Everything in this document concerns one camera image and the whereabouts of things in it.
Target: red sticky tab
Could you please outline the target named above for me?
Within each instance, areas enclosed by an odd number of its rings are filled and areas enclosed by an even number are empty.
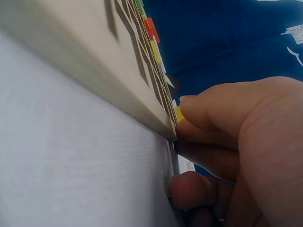
[[[153,23],[152,18],[151,17],[147,18],[147,22],[148,22],[148,25],[149,25],[149,27],[151,29],[151,33],[155,36],[156,42],[160,43],[160,38],[158,36],[158,32],[156,30],[156,27],[155,27],[155,25]]]
[[[148,22],[147,22],[146,19],[144,20],[144,24],[145,24],[145,27],[146,27],[149,39],[153,40],[153,38],[152,38],[153,34],[152,34],[152,31],[151,31],[150,26],[149,26],[149,24],[148,24]]]

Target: blue fabric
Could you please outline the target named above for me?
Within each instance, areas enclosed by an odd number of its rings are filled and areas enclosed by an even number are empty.
[[[287,28],[303,24],[295,0],[144,0],[161,40],[167,73],[180,79],[180,96],[215,84],[270,76],[303,79],[303,44]]]

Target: green sticky tab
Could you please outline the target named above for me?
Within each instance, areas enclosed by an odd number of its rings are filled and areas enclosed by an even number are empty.
[[[136,5],[138,7],[138,10],[139,10],[140,14],[144,15],[143,8],[142,8],[140,0],[135,0],[135,1],[136,1]]]

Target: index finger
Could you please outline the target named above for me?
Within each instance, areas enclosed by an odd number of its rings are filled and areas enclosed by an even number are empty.
[[[284,77],[267,78],[255,82],[220,84],[201,94],[182,98],[180,109],[194,126],[214,131],[220,129],[238,138],[245,120],[260,105],[281,96],[298,81]]]

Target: skin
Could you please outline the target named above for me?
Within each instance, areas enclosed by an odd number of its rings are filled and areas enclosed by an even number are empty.
[[[190,227],[303,226],[302,82],[221,84],[182,97],[180,108],[178,153],[215,176],[169,181],[171,204],[187,210]]]

